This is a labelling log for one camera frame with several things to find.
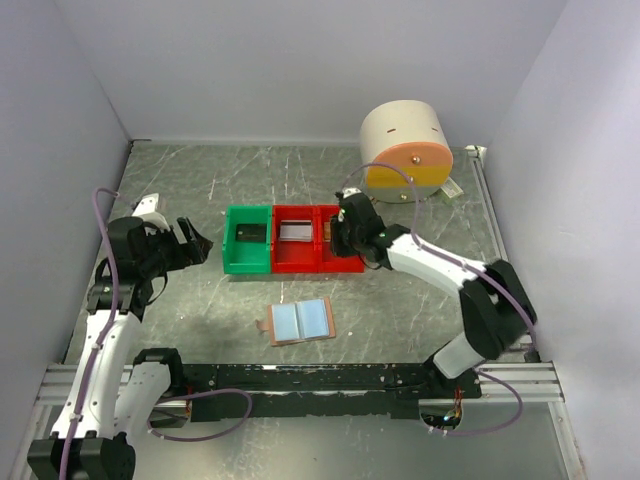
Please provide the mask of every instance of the floor scratch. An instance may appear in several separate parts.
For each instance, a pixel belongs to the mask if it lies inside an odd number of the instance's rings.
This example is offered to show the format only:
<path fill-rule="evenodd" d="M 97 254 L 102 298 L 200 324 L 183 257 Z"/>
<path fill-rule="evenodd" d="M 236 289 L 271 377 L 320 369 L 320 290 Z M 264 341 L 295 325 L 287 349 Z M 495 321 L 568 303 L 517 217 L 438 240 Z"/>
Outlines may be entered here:
<path fill-rule="evenodd" d="M 289 197 L 289 155 L 287 155 L 287 163 L 284 166 L 284 203 L 287 203 Z"/>
<path fill-rule="evenodd" d="M 209 190 L 209 201 L 213 198 L 213 189 L 216 187 L 216 175 L 217 172 L 213 174 L 213 180 L 211 180 L 211 190 Z"/>
<path fill-rule="evenodd" d="M 207 310 L 209 310 L 209 307 L 211 306 L 211 304 L 213 303 L 213 299 L 216 296 L 216 293 L 218 293 L 218 288 L 220 288 L 220 284 L 224 281 L 225 278 L 227 278 L 229 275 L 224 275 L 219 281 L 218 283 L 216 283 L 215 288 L 213 289 L 213 293 L 211 294 L 211 297 L 209 298 L 209 301 L 207 302 L 207 306 L 204 307 L 204 312 L 206 312 Z"/>
<path fill-rule="evenodd" d="M 167 149 L 164 151 L 164 153 L 162 154 L 162 157 L 160 157 L 160 160 L 158 160 L 158 162 L 157 162 L 158 164 L 164 160 L 165 155 L 166 155 L 166 154 L 167 154 L 167 152 L 169 151 L 169 148 L 170 148 L 170 147 L 167 147 Z M 144 188 L 142 189 L 142 192 L 140 192 L 140 195 L 139 195 L 140 197 L 142 197 L 142 196 L 144 195 L 144 192 L 146 192 L 146 191 L 147 191 L 147 189 L 151 186 L 151 184 L 156 180 L 156 178 L 158 178 L 158 175 L 160 175 L 160 173 L 162 173 L 162 170 L 164 170 L 164 167 L 167 165 L 167 163 L 169 163 L 169 159 L 167 159 L 167 161 L 165 161 L 165 162 L 160 166 L 160 168 L 158 169 L 158 171 L 156 172 L 156 174 L 153 176 L 153 178 L 151 179 L 151 181 L 150 181 L 149 183 L 147 183 L 147 186 L 146 186 L 146 187 L 144 187 Z"/>
<path fill-rule="evenodd" d="M 416 313 L 411 319 L 411 325 L 409 326 L 409 331 L 413 330 L 413 324 L 416 323 L 416 318 L 418 318 L 418 316 L 420 316 L 420 314 L 422 313 L 422 310 L 424 309 L 424 302 L 427 299 L 428 295 L 429 295 L 429 292 L 425 293 L 422 296 L 422 303 L 420 304 L 420 310 L 418 310 L 418 313 Z"/>
<path fill-rule="evenodd" d="M 302 177 L 302 184 L 304 188 L 307 189 L 307 195 L 309 196 L 309 205 L 313 205 L 313 200 L 311 200 L 311 190 L 309 190 L 309 185 L 307 185 L 307 181 L 304 178 L 304 168 L 302 168 L 302 158 L 300 157 L 300 149 L 298 149 L 298 163 L 300 164 L 300 176 Z"/>

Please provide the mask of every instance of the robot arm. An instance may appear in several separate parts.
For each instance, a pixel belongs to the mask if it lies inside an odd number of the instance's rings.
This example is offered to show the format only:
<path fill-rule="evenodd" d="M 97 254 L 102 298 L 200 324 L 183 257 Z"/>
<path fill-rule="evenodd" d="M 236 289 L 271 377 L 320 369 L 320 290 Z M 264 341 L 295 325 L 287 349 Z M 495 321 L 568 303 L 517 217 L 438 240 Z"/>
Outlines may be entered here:
<path fill-rule="evenodd" d="M 485 360 L 497 359 L 527 331 L 515 309 L 473 271 L 483 272 L 500 283 L 532 321 L 536 321 L 531 302 L 508 262 L 497 260 L 485 265 L 422 239 L 420 242 L 428 248 L 420 248 L 408 228 L 401 225 L 386 227 L 369 198 L 360 190 L 346 189 L 338 194 L 338 198 L 340 214 L 331 220 L 331 248 L 335 255 L 364 256 L 370 262 L 388 270 L 409 273 L 460 299 L 464 331 L 425 363 L 437 377 L 455 379 Z M 460 268 L 444 256 L 473 269 Z"/>
<path fill-rule="evenodd" d="M 181 391 L 180 356 L 177 350 L 168 348 L 141 352 L 126 387 L 119 391 L 127 354 L 152 302 L 152 280 L 164 277 L 166 281 L 170 271 L 203 263 L 213 245 L 186 218 L 178 219 L 186 239 L 180 243 L 158 210 L 158 195 L 148 195 L 131 216 L 109 223 L 108 235 L 120 279 L 118 313 L 99 348 L 96 339 L 107 324 L 113 294 L 111 277 L 104 273 L 106 262 L 102 262 L 88 294 L 85 343 L 71 392 L 51 437 L 34 441 L 29 450 L 29 465 L 41 480 L 58 478 L 62 444 L 69 435 L 71 420 L 76 418 L 85 369 L 91 369 L 91 377 L 73 435 L 68 478 L 131 478 L 134 446 L 146 432 L 147 419 L 158 399 L 167 391 L 185 393 Z M 90 353 L 96 348 L 99 352 L 91 366 Z"/>

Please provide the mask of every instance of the purple cable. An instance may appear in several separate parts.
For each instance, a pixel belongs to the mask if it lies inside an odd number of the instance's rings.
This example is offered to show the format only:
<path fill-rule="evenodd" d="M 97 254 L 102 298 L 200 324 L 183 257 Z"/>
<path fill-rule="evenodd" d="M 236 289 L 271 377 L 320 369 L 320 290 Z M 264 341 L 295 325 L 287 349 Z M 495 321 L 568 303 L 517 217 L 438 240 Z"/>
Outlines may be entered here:
<path fill-rule="evenodd" d="M 242 424 L 247 421 L 247 418 L 249 418 L 249 415 L 251 414 L 251 409 L 253 408 L 253 400 L 251 399 L 251 395 L 249 395 L 244 390 L 239 390 L 237 388 L 222 388 L 220 390 L 212 390 L 210 392 L 202 392 L 202 393 L 193 393 L 191 395 L 183 395 L 181 397 L 163 398 L 158 402 L 158 405 L 161 405 L 163 403 L 171 402 L 173 400 L 195 400 L 197 398 L 214 397 L 216 395 L 224 395 L 229 393 L 242 395 L 244 398 L 246 398 L 247 410 L 244 412 L 243 417 L 240 419 L 240 421 L 238 421 L 238 423 L 227 428 L 226 430 L 223 430 L 222 432 L 219 432 L 219 433 L 214 433 L 213 435 L 207 435 L 205 437 L 195 437 L 195 438 L 174 437 L 172 435 L 164 435 L 158 432 L 157 430 L 154 430 L 153 428 L 151 428 L 151 423 L 147 420 L 147 427 L 149 427 L 149 433 L 163 440 L 170 440 L 172 442 L 184 442 L 184 443 L 206 442 L 207 440 L 213 440 L 214 438 L 220 438 L 224 435 L 227 435 L 233 432 L 234 430 L 237 430 L 238 428 L 240 428 Z"/>
<path fill-rule="evenodd" d="M 347 186 L 347 184 L 349 183 L 349 180 L 351 179 L 351 177 L 353 177 L 356 173 L 358 173 L 360 170 L 363 170 L 365 168 L 369 168 L 369 167 L 383 167 L 383 168 L 388 168 L 390 170 L 393 170 L 394 172 L 396 172 L 397 174 L 399 174 L 400 176 L 402 176 L 402 178 L 405 179 L 405 181 L 409 184 L 409 186 L 411 187 L 411 191 L 413 193 L 413 197 L 415 199 L 415 205 L 416 208 L 413 211 L 413 222 L 411 224 L 411 239 L 413 240 L 413 242 L 422 250 L 424 250 L 427 253 L 430 253 L 431 255 L 435 255 L 438 258 L 441 258 L 442 260 L 445 260 L 449 263 L 452 263 L 453 265 L 462 268 L 463 270 L 469 270 L 470 272 L 472 272 L 473 274 L 475 274 L 478 278 L 481 278 L 482 280 L 484 280 L 485 282 L 487 282 L 489 285 L 491 285 L 500 295 L 502 295 L 510 304 L 511 306 L 516 310 L 516 312 L 518 312 L 518 315 L 520 315 L 520 317 L 522 317 L 522 321 L 525 323 L 525 325 L 527 326 L 527 330 L 529 331 L 529 335 L 531 336 L 531 344 L 533 346 L 533 348 L 535 350 L 538 349 L 538 345 L 537 345 L 537 338 L 535 335 L 535 331 L 534 331 L 534 327 L 533 327 L 533 322 L 531 321 L 531 318 L 529 318 L 529 315 L 527 315 L 527 312 L 524 310 L 524 308 L 522 308 L 522 305 L 520 305 L 518 303 L 518 301 L 513 297 L 513 295 L 511 295 L 506 288 L 504 288 L 502 285 L 500 285 L 500 283 L 498 283 L 496 280 L 494 280 L 493 278 L 491 278 L 489 275 L 487 275 L 485 272 L 483 272 L 482 270 L 479 270 L 471 265 L 468 265 L 460 260 L 458 260 L 455 257 L 452 257 L 451 255 L 447 255 L 444 252 L 440 252 L 438 250 L 435 250 L 431 247 L 429 247 L 428 245 L 423 244 L 420 241 L 420 238 L 418 237 L 418 235 L 416 234 L 416 228 L 418 226 L 418 217 L 420 215 L 420 200 L 418 198 L 418 190 L 416 189 L 415 184 L 413 183 L 413 181 L 411 181 L 411 179 L 409 178 L 409 176 L 403 172 L 401 169 L 399 169 L 398 167 L 394 166 L 394 165 L 390 165 L 388 163 L 365 163 L 364 165 L 360 165 L 358 168 L 356 168 L 354 171 L 352 171 L 347 178 L 345 179 L 344 183 L 342 184 L 342 190 L 345 189 L 345 187 Z M 493 433 L 496 432 L 498 430 L 502 430 L 503 428 L 506 428 L 512 424 L 514 424 L 516 421 L 518 421 L 518 419 L 520 419 L 520 416 L 522 415 L 522 410 L 523 410 L 523 403 L 522 403 L 522 398 L 520 397 L 520 395 L 518 394 L 518 392 L 511 386 L 509 385 L 507 382 L 503 381 L 503 380 L 499 380 L 498 378 L 492 376 L 492 375 L 488 375 L 484 372 L 477 372 L 478 375 L 482 375 L 483 377 L 486 377 L 500 385 L 502 385 L 503 387 L 505 387 L 507 390 L 509 390 L 511 393 L 513 393 L 513 395 L 516 397 L 516 400 L 518 402 L 518 411 L 516 412 L 516 414 L 507 422 L 504 422 L 500 425 L 496 425 L 494 427 L 488 427 L 488 428 L 483 428 L 483 429 L 479 429 L 479 430 L 470 430 L 470 431 L 466 431 L 466 432 L 451 432 L 448 433 L 445 430 L 436 428 L 436 430 L 440 430 L 443 432 L 443 434 L 446 435 L 451 435 L 451 436 L 456 436 L 456 437 L 471 437 L 471 436 L 475 436 L 475 435 L 484 435 L 486 433 Z"/>
<path fill-rule="evenodd" d="M 113 190 L 109 190 L 108 188 L 99 187 L 93 191 L 92 203 L 93 203 L 93 212 L 95 213 L 96 220 L 98 221 L 98 228 L 100 230 L 100 235 L 102 237 L 102 244 L 107 251 L 107 259 L 109 261 L 109 272 L 111 274 L 111 283 L 112 283 L 112 296 L 111 296 L 111 310 L 109 311 L 109 318 L 104 328 L 98 335 L 96 339 L 96 344 L 102 345 L 104 344 L 104 339 L 109 333 L 109 329 L 113 326 L 113 323 L 116 318 L 116 314 L 118 312 L 118 292 L 120 290 L 120 281 L 118 279 L 118 270 L 116 268 L 116 259 L 113 254 L 113 250 L 111 249 L 111 243 L 109 242 L 109 236 L 107 234 L 107 226 L 105 224 L 104 219 L 102 218 L 102 214 L 100 213 L 100 207 L 98 206 L 98 195 L 100 193 L 106 193 L 114 197 L 116 200 L 123 200 L 125 203 L 129 202 L 120 198 L 120 195 Z M 91 381 L 91 373 L 93 372 L 93 367 L 96 363 L 96 358 L 98 357 L 99 349 L 92 349 L 91 353 L 89 353 L 89 358 L 87 359 L 87 364 L 85 366 L 84 371 L 82 372 L 82 379 L 80 380 L 80 388 L 78 388 L 78 396 L 76 397 L 76 403 L 73 408 L 74 418 L 71 419 L 69 423 L 69 430 L 67 432 L 67 436 L 64 439 L 64 445 L 62 447 L 62 457 L 60 459 L 60 480 L 67 480 L 67 468 L 69 466 L 69 452 L 71 450 L 71 441 L 75 437 L 76 431 L 78 429 L 78 422 L 80 416 L 82 414 L 82 405 L 87 397 L 87 392 L 89 389 L 89 382 Z"/>
<path fill-rule="evenodd" d="M 509 385 L 504 380 L 500 380 L 499 378 L 496 378 L 493 375 L 489 375 L 488 373 L 479 372 L 479 371 L 477 371 L 476 373 L 478 375 L 482 376 L 482 377 L 488 378 L 492 382 L 495 382 L 495 383 L 497 383 L 499 385 L 502 385 L 504 388 L 506 388 L 511 393 L 513 393 L 513 396 L 516 397 L 516 401 L 518 402 L 518 410 L 513 415 L 513 417 L 511 417 L 509 420 L 507 420 L 506 422 L 503 422 L 503 423 L 501 423 L 499 425 L 494 425 L 492 427 L 486 427 L 486 428 L 479 428 L 477 430 L 466 430 L 466 431 L 462 431 L 462 432 L 457 432 L 455 430 L 451 431 L 451 432 L 446 431 L 446 435 L 448 437 L 475 437 L 476 435 L 486 435 L 488 433 L 494 433 L 494 432 L 497 432 L 498 430 L 502 430 L 503 428 L 510 427 L 511 425 L 516 423 L 518 420 L 520 420 L 520 417 L 522 416 L 522 412 L 524 411 L 524 404 L 522 403 L 522 397 L 516 391 L 515 388 L 513 388 L 511 385 Z"/>

